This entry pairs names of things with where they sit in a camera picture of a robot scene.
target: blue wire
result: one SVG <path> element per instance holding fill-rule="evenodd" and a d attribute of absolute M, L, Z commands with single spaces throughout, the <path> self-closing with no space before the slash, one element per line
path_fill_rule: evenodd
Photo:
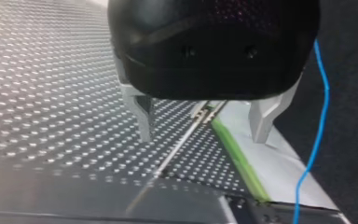
<path fill-rule="evenodd" d="M 307 168 L 304 171 L 304 174 L 299 178 L 297 186 L 296 186 L 296 204 L 295 204 L 295 214 L 293 216 L 293 224 L 298 224 L 298 219 L 300 216 L 300 188 L 305 178 L 307 177 L 310 169 L 312 169 L 312 165 L 315 162 L 316 156 L 319 151 L 319 146 L 322 141 L 322 137 L 324 135 L 324 125 L 326 123 L 327 110 L 330 102 L 330 86 L 328 83 L 327 74 L 324 71 L 324 63 L 322 62 L 321 51 L 319 50 L 318 40 L 315 41 L 313 45 L 316 54 L 316 60 L 318 62 L 319 70 L 322 75 L 322 79 L 324 80 L 324 107 L 322 109 L 321 119 L 319 121 L 319 129 L 316 135 L 315 143 L 313 144 L 313 149 L 310 154 L 310 160 L 308 161 Z"/>

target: perforated metal surface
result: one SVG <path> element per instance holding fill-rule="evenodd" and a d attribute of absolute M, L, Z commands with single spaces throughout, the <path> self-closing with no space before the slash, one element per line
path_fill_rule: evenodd
<path fill-rule="evenodd" d="M 156 138 L 138 140 L 121 101 L 105 11 L 83 1 L 0 1 L 0 166 L 142 182 L 186 131 L 193 103 L 156 103 Z M 210 126 L 165 178 L 245 191 Z"/>

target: green strip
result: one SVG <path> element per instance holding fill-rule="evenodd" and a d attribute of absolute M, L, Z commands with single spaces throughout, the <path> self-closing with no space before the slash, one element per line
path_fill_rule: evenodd
<path fill-rule="evenodd" d="M 223 125 L 219 118 L 213 120 L 212 126 L 225 145 L 228 154 L 237 167 L 237 170 L 240 172 L 241 177 L 251 194 L 255 197 L 255 199 L 261 202 L 270 202 L 269 195 L 260 183 L 254 168 L 246 160 L 245 155 L 241 152 L 240 146 L 235 141 L 229 130 Z"/>

